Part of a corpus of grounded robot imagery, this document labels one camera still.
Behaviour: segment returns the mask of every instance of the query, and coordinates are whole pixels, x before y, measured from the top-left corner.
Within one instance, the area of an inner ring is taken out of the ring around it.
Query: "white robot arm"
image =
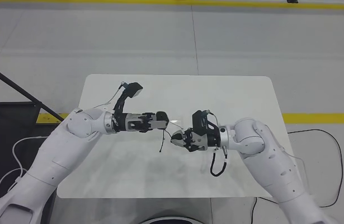
[[[336,224],[305,191],[294,163],[268,126],[245,118],[217,127],[208,121],[208,114],[208,110],[193,114],[193,128],[174,133],[171,142],[190,152],[215,146],[225,155],[227,150],[237,150],[256,182],[273,196],[291,224]]]
[[[77,108],[51,133],[27,173],[0,198],[0,224],[40,223],[52,192],[82,163],[103,134],[167,128],[169,120],[165,112],[123,113],[125,99],[136,96],[142,89],[138,83],[123,85],[126,89],[113,114],[97,108],[85,111]]]

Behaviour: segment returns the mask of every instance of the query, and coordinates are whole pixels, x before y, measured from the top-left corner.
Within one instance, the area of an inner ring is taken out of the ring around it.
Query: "black metal rod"
[[[18,86],[16,83],[14,83],[13,81],[11,81],[9,78],[7,78],[5,75],[3,75],[0,72],[0,80],[5,82],[6,84],[8,84],[9,86],[11,86],[12,88],[14,88],[16,91],[18,91],[19,93],[21,93],[22,95],[24,95],[24,97],[28,98],[29,100],[31,100],[32,102],[34,102],[35,104],[39,105],[41,108],[43,108],[44,110],[46,110],[48,113],[50,113],[52,116],[56,117],[58,120],[60,120],[61,122],[64,120],[60,115],[58,115],[56,112],[54,112],[53,110],[51,110],[50,108],[48,108],[45,104],[43,104],[41,101],[39,101],[37,98],[33,97],[30,93],[26,92],[23,88],[21,88],[20,86]]]

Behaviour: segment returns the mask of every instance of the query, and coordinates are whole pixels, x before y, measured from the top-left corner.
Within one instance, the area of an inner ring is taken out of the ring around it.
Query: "yellow floor stripe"
[[[285,124],[344,124],[344,114],[282,114]],[[36,123],[54,124],[60,121],[51,114],[39,114]]]
[[[285,124],[344,124],[344,114],[282,114]]]
[[[222,7],[303,8],[313,10],[344,10],[344,4],[284,3],[284,2],[238,2],[211,0],[0,0],[3,3],[123,3],[123,4],[172,4]]]

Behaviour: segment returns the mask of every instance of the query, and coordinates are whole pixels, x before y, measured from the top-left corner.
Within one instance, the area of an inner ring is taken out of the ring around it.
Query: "white table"
[[[247,76],[156,76],[92,74],[86,78],[79,107],[88,109],[106,102],[121,81],[139,82],[143,91],[126,100],[124,112],[165,111],[184,128],[191,115],[210,109],[220,124],[244,117],[266,123],[293,155],[274,88],[268,77]],[[169,125],[172,134],[178,129]],[[189,153],[169,143],[166,135],[159,153],[162,131],[118,133],[103,136],[81,166],[59,186],[61,198],[214,198],[267,197],[236,151],[229,153],[223,175],[209,173],[212,150]],[[214,172],[223,165],[217,153]]]

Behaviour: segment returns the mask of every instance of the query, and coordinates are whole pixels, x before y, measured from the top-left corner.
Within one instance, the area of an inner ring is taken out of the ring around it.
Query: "floor tile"
[[[208,9],[193,7],[199,74],[268,76],[284,113],[344,111],[344,13]]]
[[[23,10],[0,8],[0,51],[18,23]]]
[[[190,7],[159,8],[26,10],[0,71],[59,113],[78,106],[91,73],[197,74]],[[0,93],[24,99],[1,84]]]

